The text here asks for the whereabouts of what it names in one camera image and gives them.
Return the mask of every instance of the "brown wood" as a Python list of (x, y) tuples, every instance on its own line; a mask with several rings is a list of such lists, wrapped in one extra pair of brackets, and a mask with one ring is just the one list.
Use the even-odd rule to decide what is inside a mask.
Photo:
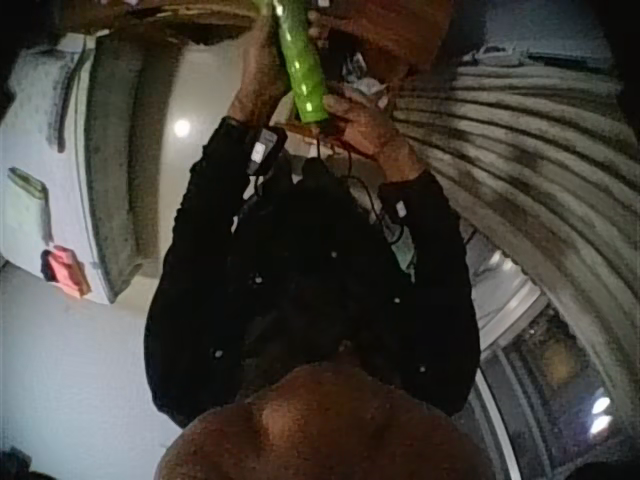
[(333, 0), (343, 30), (411, 65), (431, 66), (449, 28), (453, 0)]
[[(133, 16), (149, 14), (149, 19), (176, 16), (186, 19), (193, 17), (199, 21), (202, 15), (208, 14), (207, 23), (224, 24), (225, 20), (240, 25), (251, 23), (257, 15), (257, 9), (251, 0), (140, 0), (132, 7), (120, 0), (112, 0), (101, 5), (94, 0), (67, 0), (60, 12), (59, 28), (65, 32), (95, 33), (103, 29), (114, 29), (140, 23), (141, 17)], [(219, 20), (212, 19), (219, 14)]]

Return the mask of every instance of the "green cylindrical object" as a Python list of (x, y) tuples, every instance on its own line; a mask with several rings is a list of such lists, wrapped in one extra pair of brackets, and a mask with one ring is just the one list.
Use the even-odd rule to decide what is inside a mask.
[(322, 97), (327, 89), (320, 57), (307, 32), (305, 0), (273, 0), (273, 8), (280, 25), (280, 48), (300, 119), (303, 123), (326, 120), (329, 115)]

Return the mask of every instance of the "pink object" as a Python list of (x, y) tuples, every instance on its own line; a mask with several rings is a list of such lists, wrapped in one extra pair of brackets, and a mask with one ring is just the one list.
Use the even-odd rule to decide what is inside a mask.
[(91, 291), (82, 263), (73, 250), (55, 245), (49, 255), (49, 265), (55, 273), (56, 284), (74, 297), (84, 297)]

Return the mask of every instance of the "black sleeve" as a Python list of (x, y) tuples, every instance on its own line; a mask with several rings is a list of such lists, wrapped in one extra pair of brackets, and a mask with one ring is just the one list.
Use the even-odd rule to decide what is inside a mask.
[(243, 325), (225, 319), (233, 217), (249, 184), (244, 127), (224, 120), (191, 168), (145, 330), (156, 407), (185, 427), (233, 400)]
[(410, 318), (402, 327), (403, 387), (453, 415), (466, 403), (480, 362), (459, 217), (428, 171), (382, 185), (380, 198), (389, 217), (409, 229), (417, 255)]

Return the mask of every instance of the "light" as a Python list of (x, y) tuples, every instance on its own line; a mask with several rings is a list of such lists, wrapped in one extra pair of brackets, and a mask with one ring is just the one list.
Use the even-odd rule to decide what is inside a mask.
[(611, 399), (609, 397), (601, 397), (593, 404), (591, 413), (593, 413), (594, 415), (602, 413), (607, 409), (609, 405), (611, 405)]
[(611, 420), (613, 420), (613, 417), (609, 415), (602, 415), (601, 417), (596, 418), (591, 424), (591, 429), (589, 430), (589, 433), (591, 435), (597, 435), (603, 430), (606, 430), (609, 427)]
[(489, 260), (489, 265), (492, 267), (495, 267), (501, 258), (502, 258), (502, 252), (497, 251), (496, 253), (493, 254), (493, 257), (491, 257), (491, 260)]
[(176, 134), (176, 137), (178, 138), (184, 138), (187, 135), (189, 135), (189, 132), (191, 131), (191, 123), (189, 123), (189, 120), (185, 120), (184, 118), (181, 118), (180, 120), (178, 120), (176, 123), (173, 124), (173, 132)]

